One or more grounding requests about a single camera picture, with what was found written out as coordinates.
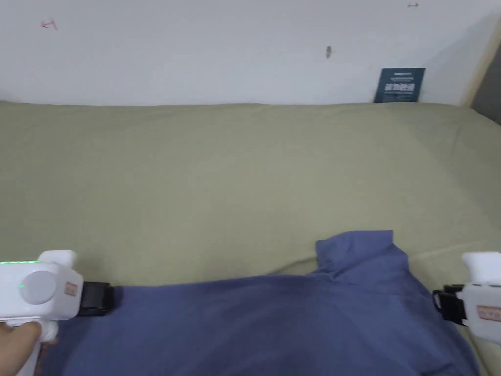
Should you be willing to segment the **person's left hand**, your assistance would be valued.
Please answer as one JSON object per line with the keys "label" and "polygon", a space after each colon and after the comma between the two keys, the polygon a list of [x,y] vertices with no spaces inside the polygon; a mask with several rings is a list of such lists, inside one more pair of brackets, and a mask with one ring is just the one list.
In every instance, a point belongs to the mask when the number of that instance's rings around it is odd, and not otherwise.
{"label": "person's left hand", "polygon": [[56,341],[58,325],[54,321],[31,321],[11,327],[0,324],[0,374],[33,376],[40,355]]}

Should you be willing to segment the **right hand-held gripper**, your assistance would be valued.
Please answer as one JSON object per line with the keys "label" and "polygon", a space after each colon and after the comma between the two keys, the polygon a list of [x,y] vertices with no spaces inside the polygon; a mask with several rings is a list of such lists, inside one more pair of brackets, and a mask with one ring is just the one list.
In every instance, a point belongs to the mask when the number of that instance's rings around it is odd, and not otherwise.
{"label": "right hand-held gripper", "polygon": [[467,284],[447,284],[432,292],[435,309],[445,321],[467,327],[475,336],[501,343],[501,254],[465,253]]}

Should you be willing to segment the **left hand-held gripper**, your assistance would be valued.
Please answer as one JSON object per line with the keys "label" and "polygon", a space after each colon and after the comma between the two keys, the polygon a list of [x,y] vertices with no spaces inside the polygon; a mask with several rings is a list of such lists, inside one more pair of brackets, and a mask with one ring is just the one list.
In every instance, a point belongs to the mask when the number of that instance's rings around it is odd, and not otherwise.
{"label": "left hand-held gripper", "polygon": [[86,282],[74,270],[72,250],[49,250],[37,260],[0,263],[0,321],[9,327],[38,322],[41,337],[18,372],[35,374],[43,343],[56,339],[59,321],[105,316],[114,308],[114,288],[107,282]]}

